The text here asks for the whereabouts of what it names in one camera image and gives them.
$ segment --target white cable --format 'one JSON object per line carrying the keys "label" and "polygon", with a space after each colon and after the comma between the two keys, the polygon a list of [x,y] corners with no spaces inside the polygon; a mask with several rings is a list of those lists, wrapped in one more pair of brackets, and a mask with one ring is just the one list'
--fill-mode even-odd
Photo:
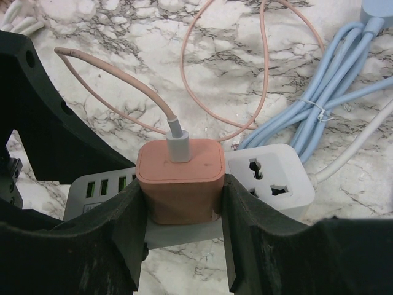
{"label": "white cable", "polygon": [[356,152],[362,147],[364,142],[373,134],[373,132],[382,124],[382,122],[389,117],[389,115],[393,112],[393,100],[388,103],[378,115],[374,117],[374,119],[364,128],[362,133],[351,143],[350,146],[346,148],[346,150],[337,157],[330,165],[321,170],[316,174],[309,175],[311,182],[314,187],[317,184],[325,181],[329,177],[331,177],[334,173],[336,173],[342,166],[347,163],[350,158],[356,154]]}
{"label": "white cable", "polygon": [[33,24],[32,26],[29,26],[27,29],[24,29],[19,34],[29,36],[30,34],[33,34],[35,31],[38,31],[39,29],[43,28],[44,26],[45,25],[43,22],[38,21],[37,23]]}
{"label": "white cable", "polygon": [[35,31],[44,27],[44,23],[41,21],[37,21],[34,17],[26,17],[19,24],[13,25],[12,22],[17,17],[19,11],[22,8],[22,2],[20,0],[15,0],[8,7],[6,14],[1,22],[1,31],[17,33],[29,36],[33,34]]}
{"label": "white cable", "polygon": [[22,2],[20,0],[15,0],[11,3],[10,7],[8,7],[6,13],[4,14],[4,18],[2,19],[1,26],[4,26],[8,23],[12,23],[20,9],[22,8]]}
{"label": "white cable", "polygon": [[26,17],[19,24],[14,26],[14,28],[11,30],[11,33],[19,34],[19,32],[22,32],[23,30],[29,28],[30,26],[32,26],[36,22],[37,22],[37,20],[34,17]]}
{"label": "white cable", "polygon": [[12,30],[13,27],[14,27],[13,25],[11,25],[10,23],[8,23],[8,24],[2,26],[0,30],[1,30],[1,31],[4,31],[4,32],[9,32],[9,31]]}

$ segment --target marble surface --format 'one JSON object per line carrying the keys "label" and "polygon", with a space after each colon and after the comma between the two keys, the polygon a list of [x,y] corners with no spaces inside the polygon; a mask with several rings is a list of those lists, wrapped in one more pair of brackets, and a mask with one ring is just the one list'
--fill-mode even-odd
{"label": "marble surface", "polygon": [[[0,2],[2,13],[9,0]],[[221,116],[245,123],[256,108],[262,87],[259,2],[216,0],[199,20],[187,47],[186,74],[195,93]],[[314,24],[327,44],[343,24],[358,20],[361,0],[291,0]],[[84,122],[125,157],[161,135],[127,122],[92,98],[54,54],[56,46],[96,55],[153,87],[174,109],[194,138],[217,138],[236,130],[206,115],[188,96],[179,73],[182,38],[199,0],[29,0],[23,14],[45,22],[32,39],[49,77]],[[288,9],[271,3],[266,12],[270,52],[268,97],[255,123],[264,121],[299,97],[321,57],[307,27]],[[137,90],[94,67],[72,61],[87,82],[116,107],[167,129],[161,111]],[[353,89],[393,72],[393,37],[378,37]],[[307,172],[329,164],[393,97],[384,90],[337,107]],[[291,131],[275,141],[286,142]],[[224,143],[225,150],[246,135]],[[393,117],[338,173],[322,183],[304,222],[321,218],[393,217]],[[9,151],[24,163],[17,186],[25,208],[62,218],[68,186],[34,179],[14,133]],[[151,251],[142,265],[138,294],[229,294],[221,239]]]}

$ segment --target cable tie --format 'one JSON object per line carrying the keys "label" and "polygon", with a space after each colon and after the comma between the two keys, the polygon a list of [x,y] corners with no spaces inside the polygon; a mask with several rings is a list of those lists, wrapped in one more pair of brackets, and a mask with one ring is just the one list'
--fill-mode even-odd
{"label": "cable tie", "polygon": [[303,98],[299,98],[299,100],[302,100],[302,101],[304,101],[305,103],[310,103],[310,104],[312,104],[313,106],[316,106],[317,108],[319,108],[319,109],[321,110],[321,113],[318,115],[318,121],[319,121],[320,123],[327,122],[327,121],[330,121],[330,120],[333,120],[333,119],[334,119],[334,117],[328,116],[328,115],[326,115],[326,116],[328,117],[328,119],[324,119],[325,113],[326,113],[327,111],[326,111],[322,106],[320,106],[319,104],[317,104],[317,103],[315,103],[315,102],[313,102],[313,101],[311,101],[311,100],[305,100],[305,99],[303,99]]}

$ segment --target screw hole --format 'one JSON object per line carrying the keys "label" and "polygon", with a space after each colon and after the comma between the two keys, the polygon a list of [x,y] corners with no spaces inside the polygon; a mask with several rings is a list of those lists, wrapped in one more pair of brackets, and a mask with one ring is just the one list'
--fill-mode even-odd
{"label": "screw hole", "polygon": [[70,109],[69,107],[68,107],[68,105],[66,104],[66,102],[65,101],[62,101],[61,103],[60,103],[60,105],[61,105],[61,109],[63,110],[63,112],[65,112],[67,115],[72,115],[72,114],[74,114],[74,112],[72,111],[72,109]]}
{"label": "screw hole", "polygon": [[26,61],[30,68],[33,68],[36,65],[36,60],[34,59],[34,55],[30,50],[26,51]]}

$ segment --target power socket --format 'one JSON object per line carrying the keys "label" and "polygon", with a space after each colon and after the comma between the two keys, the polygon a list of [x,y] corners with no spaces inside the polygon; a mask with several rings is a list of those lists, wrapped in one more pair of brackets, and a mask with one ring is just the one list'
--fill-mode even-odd
{"label": "power socket", "polygon": [[[64,221],[82,215],[117,195],[136,178],[135,168],[81,176],[69,188]],[[147,220],[145,242],[149,249],[222,237],[221,219],[214,222],[163,226]]]}
{"label": "power socket", "polygon": [[251,194],[293,219],[304,217],[315,198],[298,155],[287,144],[226,152],[225,166]]}

